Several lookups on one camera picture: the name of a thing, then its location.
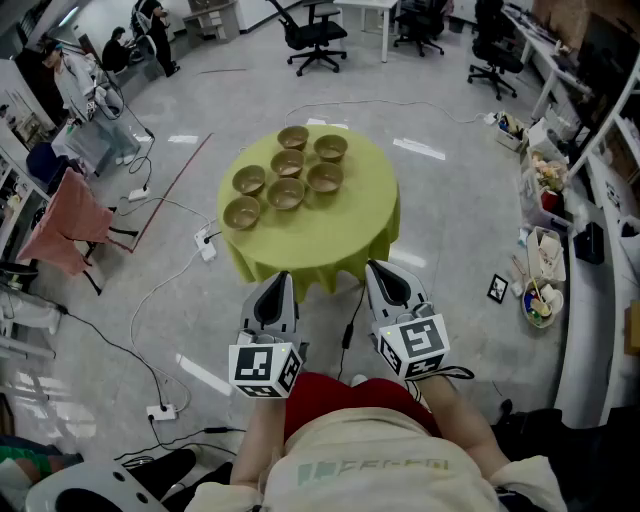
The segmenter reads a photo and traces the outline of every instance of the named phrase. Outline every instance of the extension cord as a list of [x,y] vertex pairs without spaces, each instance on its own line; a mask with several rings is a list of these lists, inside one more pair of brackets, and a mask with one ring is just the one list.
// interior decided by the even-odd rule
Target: extension cord
[[147,407],[147,417],[153,417],[153,421],[175,420],[177,418],[176,406],[173,404],[163,404],[165,411],[159,405]]
[[149,190],[149,188],[147,188],[146,190],[144,188],[137,188],[135,190],[132,190],[129,193],[129,202],[133,203],[135,201],[140,201],[141,199],[146,199],[147,197],[149,197],[150,193],[151,191]]
[[213,242],[209,240],[205,243],[204,239],[207,236],[207,228],[201,229],[194,235],[194,239],[196,241],[196,245],[198,249],[200,249],[200,254],[202,255],[202,259],[206,261],[211,261],[216,257],[216,249],[213,247]]

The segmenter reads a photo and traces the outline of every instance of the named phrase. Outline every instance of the office chair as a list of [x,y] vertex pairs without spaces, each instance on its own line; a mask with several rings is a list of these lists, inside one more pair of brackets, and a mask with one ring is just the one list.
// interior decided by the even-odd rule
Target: office chair
[[424,57],[422,45],[436,48],[440,50],[440,55],[444,55],[444,50],[430,38],[436,37],[444,30],[442,8],[446,3],[447,0],[415,0],[408,4],[403,3],[403,13],[396,21],[407,27],[408,33],[394,41],[393,47],[397,48],[398,43],[416,43],[420,57]]
[[498,75],[506,69],[510,73],[520,73],[524,67],[522,62],[510,52],[498,47],[495,43],[502,39],[504,18],[501,12],[502,0],[478,0],[476,2],[476,20],[478,22],[478,37],[473,41],[473,54],[480,60],[489,64],[488,68],[469,66],[467,82],[472,83],[474,78],[487,78],[496,90],[496,99],[502,99],[500,85],[511,91],[516,98],[516,90]]
[[285,11],[277,0],[267,0],[271,2],[278,13],[284,18],[278,19],[284,26],[284,39],[289,48],[302,50],[303,48],[313,48],[313,51],[291,55],[287,59],[287,64],[293,64],[293,59],[306,57],[307,60],[300,66],[296,75],[302,76],[302,70],[316,60],[324,60],[333,66],[333,72],[338,73],[340,66],[330,59],[330,55],[340,55],[342,60],[347,58],[347,52],[323,50],[320,46],[329,46],[329,41],[347,37],[347,32],[337,23],[329,21],[330,14],[322,17],[320,23],[312,23],[304,27],[298,26],[293,18]]

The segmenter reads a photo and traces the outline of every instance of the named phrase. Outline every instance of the computer monitor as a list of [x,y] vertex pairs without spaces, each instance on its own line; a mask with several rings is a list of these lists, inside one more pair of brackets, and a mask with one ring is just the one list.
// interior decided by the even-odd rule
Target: computer monitor
[[618,88],[633,69],[640,44],[622,29],[591,13],[578,53],[578,78],[595,89]]

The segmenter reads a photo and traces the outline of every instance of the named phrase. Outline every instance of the yellow-green tablecloth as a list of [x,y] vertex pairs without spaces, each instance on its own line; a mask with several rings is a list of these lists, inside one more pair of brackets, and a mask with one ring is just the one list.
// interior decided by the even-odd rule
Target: yellow-green tablecloth
[[[277,180],[271,158],[282,148],[277,132],[247,148],[233,162],[218,191],[218,219],[238,271],[247,281],[264,281],[288,270],[294,280],[296,300],[302,302],[311,283],[335,292],[336,275],[346,270],[364,280],[368,259],[386,260],[391,243],[398,237],[400,197],[391,163],[382,150],[366,137],[335,126],[310,125],[304,149],[305,165],[300,179],[306,185],[310,167],[320,161],[313,143],[322,135],[344,137],[349,149],[339,165],[344,183],[335,194],[317,194],[306,185],[303,203],[292,211],[269,206],[266,189]],[[223,212],[240,196],[232,185],[233,175],[247,165],[261,165],[267,183],[258,196],[261,215],[251,229],[234,231],[223,222]]]

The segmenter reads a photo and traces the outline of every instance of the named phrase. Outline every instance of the white cable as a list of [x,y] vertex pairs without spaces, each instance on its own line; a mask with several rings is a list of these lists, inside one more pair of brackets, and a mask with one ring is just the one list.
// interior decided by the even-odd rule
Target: white cable
[[161,373],[162,375],[164,375],[165,377],[168,377],[169,379],[173,380],[176,384],[179,384],[180,386],[183,387],[183,389],[185,390],[185,401],[184,404],[182,404],[181,407],[179,407],[178,409],[176,409],[176,413],[179,413],[181,411],[184,411],[184,409],[186,409],[187,405],[189,405],[189,402],[191,401],[191,391],[189,391],[189,388],[183,384],[182,382],[180,382],[178,379],[176,379],[175,377],[172,377],[171,375],[169,375],[168,373],[164,372],[163,370],[161,370],[160,368],[157,368],[155,366],[153,366],[152,364],[149,363],[149,361],[147,361],[143,355],[140,353],[140,351],[138,350],[138,347],[136,347],[136,344],[133,341],[133,322],[136,319],[136,316],[138,315],[138,312],[140,311],[140,308],[142,307],[142,305],[145,303],[145,301],[151,297],[151,295],[153,295],[156,290],[158,290],[159,288],[162,288],[165,284],[167,284],[169,281],[171,281],[172,279],[175,279],[178,276],[181,276],[182,274],[184,274],[187,269],[191,266],[191,263],[193,262],[194,258],[200,254],[200,249],[198,249],[196,252],[193,253],[193,256],[191,256],[191,259],[189,260],[189,263],[187,263],[186,267],[184,267],[180,272],[178,272],[177,274],[171,276],[169,279],[167,279],[166,281],[163,281],[162,283],[160,283],[159,285],[157,285],[153,290],[151,290],[149,293],[147,293],[144,296],[144,299],[142,299],[140,301],[140,304],[138,304],[138,307],[136,308],[136,311],[133,313],[133,316],[131,317],[131,324],[129,325],[129,341],[131,341],[131,345],[133,346],[133,349],[135,350],[136,354],[138,354],[138,356],[140,357],[140,359],[142,359],[147,365],[149,365],[151,368],[153,368],[155,371],[157,371],[158,373]]
[[287,113],[287,115],[284,116],[284,125],[288,126],[287,125],[287,119],[289,118],[289,116],[291,114],[293,114],[294,112],[297,112],[298,110],[303,109],[305,107],[322,107],[322,106],[326,106],[326,105],[353,105],[353,104],[359,104],[359,103],[390,103],[391,105],[400,105],[400,106],[430,105],[430,106],[435,107],[438,110],[441,110],[442,112],[444,112],[447,116],[449,116],[451,118],[451,120],[455,121],[456,123],[462,123],[462,124],[473,123],[476,119],[478,119],[478,117],[486,116],[486,114],[480,112],[480,113],[476,114],[473,119],[456,119],[451,114],[449,114],[447,109],[445,109],[444,107],[441,107],[440,105],[436,105],[435,103],[431,103],[430,101],[407,101],[407,102],[403,102],[403,101],[380,100],[380,99],[373,99],[373,100],[346,100],[346,101],[324,101],[324,102],[321,102],[321,103],[307,103],[306,105],[302,105],[300,107],[296,107],[293,110],[289,111]]
[[175,204],[176,206],[179,206],[180,208],[184,208],[185,210],[189,210],[191,213],[195,213],[196,215],[199,215],[200,217],[202,217],[204,220],[207,221],[207,223],[202,226],[202,228],[204,228],[205,226],[207,227],[207,233],[211,230],[211,224],[213,224],[217,219],[214,217],[213,220],[209,219],[209,217],[207,217],[206,215],[204,215],[203,213],[197,212],[192,208],[189,208],[188,206],[185,206],[183,204],[180,204],[177,201],[173,201],[172,199],[167,199],[165,197],[152,197],[151,199],[147,199],[146,201],[143,201],[142,203],[140,203],[138,206],[136,206],[135,208],[133,208],[132,210],[129,210],[128,212],[124,212],[124,213],[120,213],[117,209],[116,209],[116,213],[118,215],[120,215],[121,217],[124,217],[125,215],[131,215],[133,212],[135,212],[136,210],[138,210],[139,208],[142,208],[145,204],[150,203],[151,201],[166,201],[167,203],[171,203],[171,204]]
[[[133,208],[132,210],[129,210],[128,212],[124,212],[124,213],[120,213],[117,209],[116,209],[116,213],[122,217],[126,216],[126,215],[130,215],[133,212],[135,212],[137,209],[141,208],[142,206],[144,206],[147,203],[150,203],[151,201],[166,201],[168,203],[174,204],[176,206],[179,206],[180,208],[183,208],[185,210],[188,210],[192,213],[195,213],[196,215],[202,217],[204,220],[207,221],[207,223],[202,226],[198,231],[202,230],[203,228],[207,228],[207,233],[210,232],[211,230],[211,224],[213,222],[215,222],[215,218],[213,220],[209,219],[209,217],[207,217],[206,215],[192,209],[189,208],[188,206],[185,206],[183,204],[178,203],[177,201],[173,201],[171,199],[167,199],[165,197],[153,197],[151,199],[147,199],[146,201],[142,202],[141,204],[139,204],[138,206],[136,206],[135,208]],[[189,402],[191,401],[191,391],[189,391],[189,388],[183,384],[182,382],[180,382],[177,378],[169,375],[168,373],[164,372],[163,370],[161,370],[160,368],[157,368],[156,366],[153,366],[152,364],[150,364],[142,355],[142,353],[138,350],[138,347],[136,347],[134,341],[133,341],[133,322],[135,321],[136,316],[138,315],[138,312],[140,311],[140,308],[142,307],[142,304],[144,304],[144,302],[151,297],[151,295],[153,295],[153,293],[158,290],[159,288],[161,288],[162,286],[164,286],[165,284],[167,284],[169,281],[171,281],[172,279],[175,279],[176,277],[182,275],[191,265],[191,263],[193,262],[193,259],[196,257],[196,255],[200,252],[200,250],[196,251],[195,254],[191,257],[191,259],[189,260],[189,263],[187,263],[187,266],[182,269],[178,274],[170,277],[169,279],[167,279],[166,281],[160,283],[159,285],[157,285],[153,290],[151,290],[141,301],[140,304],[138,304],[138,307],[136,308],[135,313],[133,313],[133,316],[131,317],[131,324],[129,326],[129,340],[131,341],[131,345],[133,347],[133,349],[135,350],[136,354],[138,354],[138,357],[140,357],[140,359],[142,359],[150,368],[152,368],[154,371],[164,375],[165,377],[171,379],[172,381],[174,381],[176,384],[182,386],[182,388],[185,391],[185,401],[182,404],[181,407],[176,409],[176,413],[179,413],[181,411],[183,411],[184,409],[186,409],[187,405],[189,405]]]

